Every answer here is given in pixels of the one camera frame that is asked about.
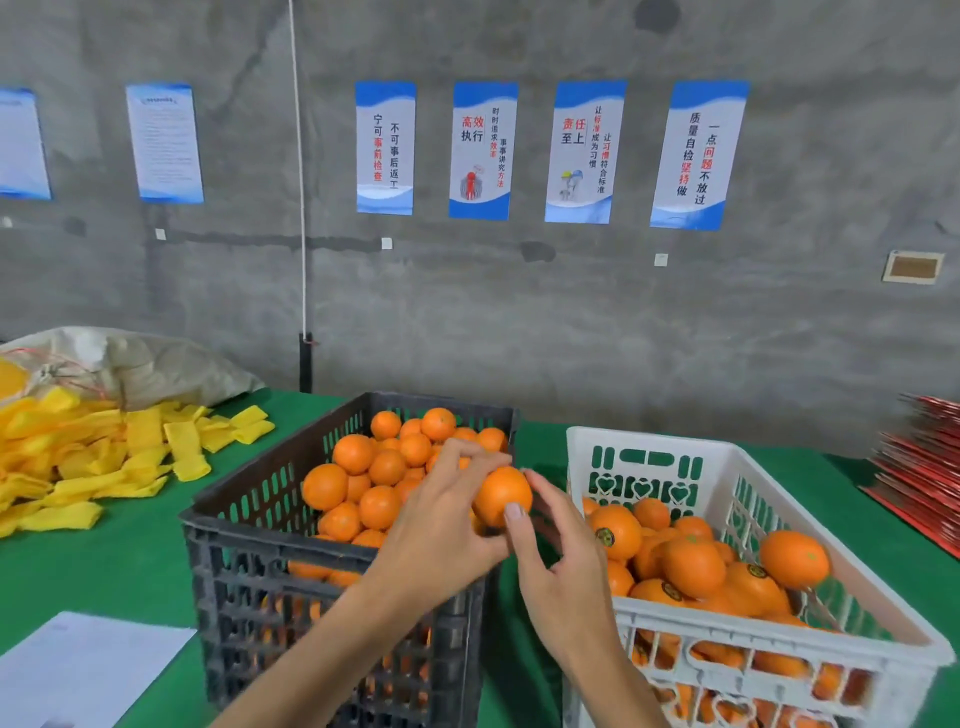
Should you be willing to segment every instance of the sheet of paper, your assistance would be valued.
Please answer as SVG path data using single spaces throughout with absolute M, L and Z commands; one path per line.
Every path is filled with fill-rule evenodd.
M 749 91 L 746 81 L 674 85 L 651 228 L 720 230 Z
M 60 612 L 0 656 L 0 724 L 112 728 L 195 631 Z
M 453 87 L 450 217 L 510 217 L 517 93 L 516 84 L 488 81 Z
M 357 212 L 414 213 L 417 87 L 405 81 L 358 81 Z
M 204 181 L 193 89 L 185 84 L 129 85 L 127 114 L 140 199 L 200 205 Z
M 610 222 L 626 93 L 626 81 L 557 84 L 543 218 L 546 222 Z
M 0 88 L 0 197 L 51 199 L 36 95 L 27 88 Z

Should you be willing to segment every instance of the green table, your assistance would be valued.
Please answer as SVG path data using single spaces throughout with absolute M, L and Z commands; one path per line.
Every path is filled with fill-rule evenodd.
M 195 613 L 178 513 L 215 478 L 272 447 L 340 399 L 263 390 L 226 405 L 231 414 L 259 404 L 276 430 L 249 447 L 210 458 L 213 475 L 174 482 L 149 500 L 114 501 L 86 532 L 17 534 L 0 541 L 0 653 L 63 610 L 156 624 L 193 626 Z M 525 423 L 517 464 L 565 482 L 566 425 Z M 748 448 L 750 454 L 887 584 L 960 647 L 960 565 L 852 485 L 857 463 L 804 449 Z M 484 624 L 482 728 L 560 725 L 560 672 L 544 652 L 516 585 L 516 560 L 504 564 Z M 943 671 L 917 725 L 954 725 L 960 668 Z M 206 703 L 196 640 L 131 708 L 122 728 L 200 728 Z

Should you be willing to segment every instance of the gray wall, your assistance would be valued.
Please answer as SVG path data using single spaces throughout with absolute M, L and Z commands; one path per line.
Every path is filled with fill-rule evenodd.
M 898 392 L 960 394 L 955 2 L 299 8 L 318 390 L 861 454 L 898 420 Z M 724 228 L 650 229 L 672 84 L 717 77 L 753 84 Z M 365 78 L 418 84 L 411 218 L 354 212 Z M 509 223 L 446 217 L 452 87 L 473 78 L 520 84 Z M 570 78 L 630 82 L 609 226 L 542 222 Z M 137 199 L 124 84 L 145 81 L 195 87 L 203 206 Z M 0 85 L 39 94 L 56 196 L 0 201 L 15 222 L 0 230 L 0 338 L 166 332 L 296 387 L 285 0 L 0 0 Z M 940 282 L 880 283 L 894 248 L 947 253 Z

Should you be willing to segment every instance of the white cable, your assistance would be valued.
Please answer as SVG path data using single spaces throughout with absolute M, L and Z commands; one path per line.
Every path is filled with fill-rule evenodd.
M 297 167 L 300 173 L 300 335 L 306 336 L 306 191 L 303 183 L 303 129 L 300 125 L 300 73 L 297 69 L 297 21 L 294 0 L 287 0 L 290 11 L 290 56 L 294 66 L 294 109 L 297 112 Z

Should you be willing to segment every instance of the crate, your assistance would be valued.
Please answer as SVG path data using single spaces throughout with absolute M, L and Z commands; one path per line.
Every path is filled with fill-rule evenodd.
M 760 541 L 782 528 L 816 538 L 829 553 L 832 576 L 815 592 L 791 593 L 798 616 L 822 629 L 613 599 L 628 654 L 633 656 L 637 630 L 645 630 L 648 638 L 656 634 L 648 662 L 640 669 L 663 697 L 672 699 L 664 704 L 671 725 L 907 728 L 913 723 L 937 670 L 955 659 L 949 642 L 743 449 L 724 442 L 587 427 L 572 427 L 566 441 L 570 493 L 578 508 L 583 507 L 583 496 L 602 505 L 656 497 L 670 507 L 674 519 L 687 515 L 706 519 L 716 537 L 746 562 L 756 563 Z M 845 634 L 830 634 L 827 629 Z M 680 638 L 676 657 L 666 651 L 660 654 L 661 646 L 668 644 L 664 636 L 671 645 L 678 642 L 674 636 Z M 743 667 L 696 659 L 691 649 L 700 641 L 741 648 Z M 812 677 L 753 670 L 758 651 L 803 658 Z M 814 694 L 823 665 L 842 669 L 839 687 L 826 700 Z M 701 713 L 695 707 L 706 691 L 716 693 L 707 697 L 713 710 Z M 822 687 L 819 693 L 824 694 Z M 719 708 L 732 722 L 720 715 Z M 703 722 L 702 717 L 712 717 L 713 722 Z M 564 727 L 593 728 L 567 683 Z
M 318 514 L 302 500 L 303 477 L 330 461 L 333 446 L 344 435 L 370 434 L 377 412 L 390 409 L 406 421 L 435 406 L 451 410 L 462 425 L 501 428 L 513 449 L 519 415 L 512 408 L 369 392 L 201 491 L 180 514 L 207 697 L 219 708 L 275 662 L 343 592 L 333 584 L 292 576 L 288 561 L 363 573 L 376 556 L 373 548 L 308 538 L 317 532 Z M 424 616 L 356 686 L 330 725 L 472 728 L 480 702 L 480 629 L 488 579 Z

